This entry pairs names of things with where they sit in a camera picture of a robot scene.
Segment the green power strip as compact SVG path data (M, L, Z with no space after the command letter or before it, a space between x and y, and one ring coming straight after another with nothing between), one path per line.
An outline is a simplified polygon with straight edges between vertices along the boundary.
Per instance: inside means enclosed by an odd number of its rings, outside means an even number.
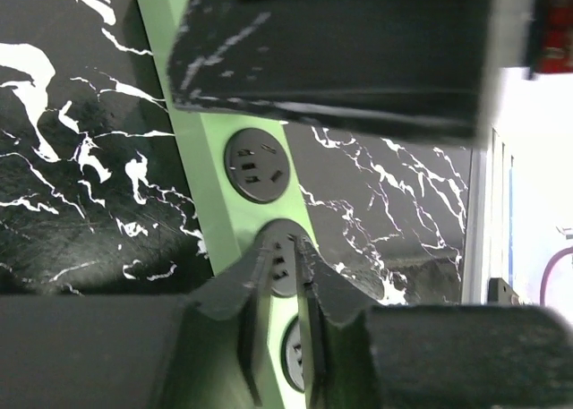
M247 200L231 184L224 168L228 141L240 131L262 130L281 147L287 137L280 123L237 115L187 114L172 103L167 59L187 0L137 0L170 122L191 190L212 269L221 272L236 260L267 224L279 226L280 241L273 260L269 337L265 350L270 387L266 408L305 406L302 369L293 345L298 337L294 246L290 230L312 231L311 220L292 166L281 197L269 204Z

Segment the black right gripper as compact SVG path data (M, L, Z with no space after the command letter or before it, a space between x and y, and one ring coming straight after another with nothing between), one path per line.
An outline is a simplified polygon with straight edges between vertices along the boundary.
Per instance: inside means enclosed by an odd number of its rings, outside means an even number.
M526 77L572 73L572 0L535 0L526 45Z

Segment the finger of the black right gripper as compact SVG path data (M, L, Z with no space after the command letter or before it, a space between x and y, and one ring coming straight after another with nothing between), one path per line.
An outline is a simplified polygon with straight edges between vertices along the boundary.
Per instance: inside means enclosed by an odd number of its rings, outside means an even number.
M188 0L174 104L393 139L483 141L534 0Z

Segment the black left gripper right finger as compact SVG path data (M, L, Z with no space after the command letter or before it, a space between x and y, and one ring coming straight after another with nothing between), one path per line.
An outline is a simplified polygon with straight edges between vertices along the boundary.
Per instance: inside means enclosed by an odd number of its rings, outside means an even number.
M310 239L295 239L308 408L380 408L365 313L374 300L339 275Z

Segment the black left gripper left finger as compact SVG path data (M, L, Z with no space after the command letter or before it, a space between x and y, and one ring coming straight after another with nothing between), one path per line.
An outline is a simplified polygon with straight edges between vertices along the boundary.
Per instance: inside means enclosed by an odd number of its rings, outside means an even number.
M273 242L259 235L243 257L182 298L156 408L271 408L268 351Z

